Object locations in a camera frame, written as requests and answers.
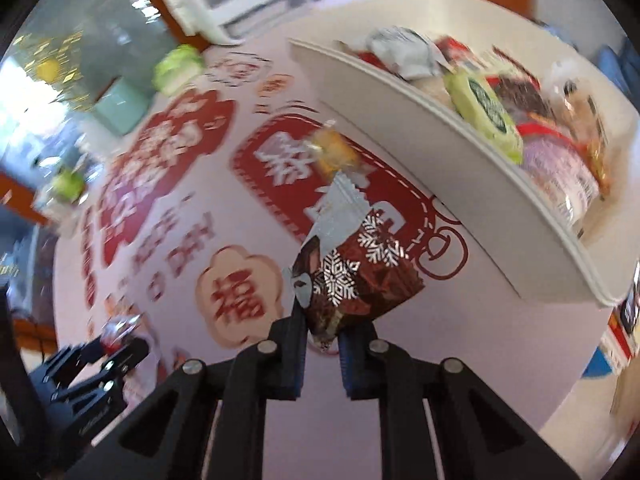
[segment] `snack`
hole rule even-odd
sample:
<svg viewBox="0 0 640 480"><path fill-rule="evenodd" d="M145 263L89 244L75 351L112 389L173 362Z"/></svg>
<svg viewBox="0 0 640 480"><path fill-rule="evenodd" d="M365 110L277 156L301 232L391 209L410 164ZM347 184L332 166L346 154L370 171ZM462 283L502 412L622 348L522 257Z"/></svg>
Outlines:
<svg viewBox="0 0 640 480"><path fill-rule="evenodd" d="M522 169L570 226L584 218L600 193L580 155L560 139L526 137Z"/></svg>
<svg viewBox="0 0 640 480"><path fill-rule="evenodd" d="M480 55L480 61L486 66L486 69L482 71L483 75L502 75L528 80L536 90L540 89L540 82L529 70L496 46L491 51L483 52Z"/></svg>
<svg viewBox="0 0 640 480"><path fill-rule="evenodd" d="M366 51L362 51L362 52L357 52L355 50L352 50L351 47L349 45L347 45L346 43L344 43L343 41L336 41L338 48L343 51L345 54L349 54L350 56L355 56L355 57L359 57L361 60L363 60L365 63L369 63L377 68L380 68L382 70L384 70L385 72L389 72L389 70L386 69L386 66L384 65L384 63L382 63L382 61L380 61L380 59L378 58L378 56L376 56L374 53L372 52L366 52Z"/></svg>
<svg viewBox="0 0 640 480"><path fill-rule="evenodd" d="M314 156L316 168L329 182L338 171L357 171L362 166L358 152L335 130L334 124L333 121L326 122L305 141Z"/></svg>
<svg viewBox="0 0 640 480"><path fill-rule="evenodd" d="M433 41L403 27L380 28L349 43L348 48L357 56L372 53L389 72L407 81L440 75L440 66L447 66Z"/></svg>
<svg viewBox="0 0 640 480"><path fill-rule="evenodd" d="M516 164L522 163L522 138L513 120L484 78L458 71L444 76L462 118Z"/></svg>
<svg viewBox="0 0 640 480"><path fill-rule="evenodd" d="M327 202L290 270L321 349L345 326L376 319L424 288L400 243L361 192L337 173Z"/></svg>
<svg viewBox="0 0 640 480"><path fill-rule="evenodd" d="M484 68L478 57L468 46L454 40L451 36L440 38L436 41L436 46L452 66L466 68L472 72Z"/></svg>
<svg viewBox="0 0 640 480"><path fill-rule="evenodd" d="M549 106L529 79L499 75L491 86L516 123L518 120L515 115L518 113L524 114L526 118L553 120Z"/></svg>
<svg viewBox="0 0 640 480"><path fill-rule="evenodd" d="M556 120L569 128L576 142L587 145L595 141L606 145L602 119L586 83L569 79L547 88L546 94Z"/></svg>
<svg viewBox="0 0 640 480"><path fill-rule="evenodd" d="M556 120L567 127L601 193L607 196L611 188L607 134L590 86L577 73L570 60L554 63L543 80L541 94L549 101Z"/></svg>
<svg viewBox="0 0 640 480"><path fill-rule="evenodd" d="M411 81L411 86L424 92L432 99L446 106L450 110L455 111L456 107L451 101L451 96L444 86L444 79L440 76L425 77Z"/></svg>

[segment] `plastic package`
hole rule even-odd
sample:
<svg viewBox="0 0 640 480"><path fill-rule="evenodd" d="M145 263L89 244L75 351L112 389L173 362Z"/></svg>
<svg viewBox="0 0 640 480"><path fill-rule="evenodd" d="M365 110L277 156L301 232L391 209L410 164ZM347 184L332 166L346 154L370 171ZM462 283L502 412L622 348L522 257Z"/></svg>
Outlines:
<svg viewBox="0 0 640 480"><path fill-rule="evenodd" d="M425 77L411 82L411 86L427 94L443 106L455 111L456 107L451 101L451 96L444 85L444 78L440 76Z"/></svg>
<svg viewBox="0 0 640 480"><path fill-rule="evenodd" d="M556 120L569 128L577 143L595 141L606 146L607 136L590 85L580 79L571 63L555 63L550 76L542 82L541 92Z"/></svg>
<svg viewBox="0 0 640 480"><path fill-rule="evenodd" d="M380 28L348 44L358 56L372 53L389 72L407 81L441 75L441 66L448 66L433 41L403 27Z"/></svg>
<svg viewBox="0 0 640 480"><path fill-rule="evenodd" d="M522 163L522 138L487 81L458 71L444 76L444 83L462 118L505 156Z"/></svg>
<svg viewBox="0 0 640 480"><path fill-rule="evenodd" d="M580 155L561 139L525 137L522 169L548 198L551 207L570 225L587 213L600 189Z"/></svg>
<svg viewBox="0 0 640 480"><path fill-rule="evenodd" d="M436 41L436 46L445 59L455 67L465 68L472 72L482 68L478 57L464 43L451 36L444 36Z"/></svg>
<svg viewBox="0 0 640 480"><path fill-rule="evenodd" d="M484 65L480 73L488 78L492 75L506 76L529 81L536 89L540 88L540 82L529 70L496 46L492 50L483 52L479 60Z"/></svg>
<svg viewBox="0 0 640 480"><path fill-rule="evenodd" d="M516 123L538 118L553 120L548 104L530 80L500 75L491 86ZM518 115L523 116L521 121L516 118Z"/></svg>
<svg viewBox="0 0 640 480"><path fill-rule="evenodd" d="M307 149L312 153L316 168L329 182L338 171L353 173L360 170L362 163L356 152L334 128L334 121L327 121L306 141Z"/></svg>
<svg viewBox="0 0 640 480"><path fill-rule="evenodd" d="M611 187L606 159L609 141L589 83L580 78L571 61L556 62L542 81L541 94L556 121L568 128L601 193L607 196Z"/></svg>

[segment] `white plastic bin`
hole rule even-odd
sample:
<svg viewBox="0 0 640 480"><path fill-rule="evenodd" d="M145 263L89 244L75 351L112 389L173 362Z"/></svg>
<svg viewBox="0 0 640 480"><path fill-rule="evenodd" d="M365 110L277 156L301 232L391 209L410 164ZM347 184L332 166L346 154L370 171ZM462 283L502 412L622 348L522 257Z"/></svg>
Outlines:
<svg viewBox="0 0 640 480"><path fill-rule="evenodd" d="M542 79L573 59L592 88L612 145L623 145L617 200L597 203L574 232L528 176L456 113L391 74L336 49L335 41L398 25L450 35L475 52L497 46ZM640 254L638 112L589 61L535 24L485 0L359 0L287 26L292 56L322 101L353 122L433 191L466 226L521 297L622 301Z"/></svg>

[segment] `foil wrapper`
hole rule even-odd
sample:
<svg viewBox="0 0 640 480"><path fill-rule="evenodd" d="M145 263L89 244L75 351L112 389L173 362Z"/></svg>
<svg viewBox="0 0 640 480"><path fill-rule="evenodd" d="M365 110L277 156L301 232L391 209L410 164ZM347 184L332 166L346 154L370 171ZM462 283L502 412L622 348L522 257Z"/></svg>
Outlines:
<svg viewBox="0 0 640 480"><path fill-rule="evenodd" d="M344 327L374 320L424 288L404 247L342 172L335 175L290 279L321 349Z"/></svg>
<svg viewBox="0 0 640 480"><path fill-rule="evenodd" d="M133 335L142 322L140 314L122 314L111 317L102 327L100 344L108 355L115 354L126 343L127 339Z"/></svg>

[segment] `glass panel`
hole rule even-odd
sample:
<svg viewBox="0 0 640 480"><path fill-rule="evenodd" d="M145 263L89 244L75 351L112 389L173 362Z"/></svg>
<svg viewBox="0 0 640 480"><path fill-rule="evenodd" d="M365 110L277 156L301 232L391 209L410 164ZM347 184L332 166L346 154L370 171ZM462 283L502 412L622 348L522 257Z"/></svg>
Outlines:
<svg viewBox="0 0 640 480"><path fill-rule="evenodd" d="M81 37L69 57L79 63L81 78L71 94L84 92L92 105L124 80L121 86L137 96L142 116L155 94L154 66L177 46L159 11L149 0L40 0L17 38L52 38L55 54L75 33ZM61 165L76 165L81 153L75 144L85 124L98 119L107 135L117 136L132 128L123 131L95 111L74 110L58 82L47 84L29 70L28 63L42 57L13 46L0 66L0 171L33 190Z"/></svg>

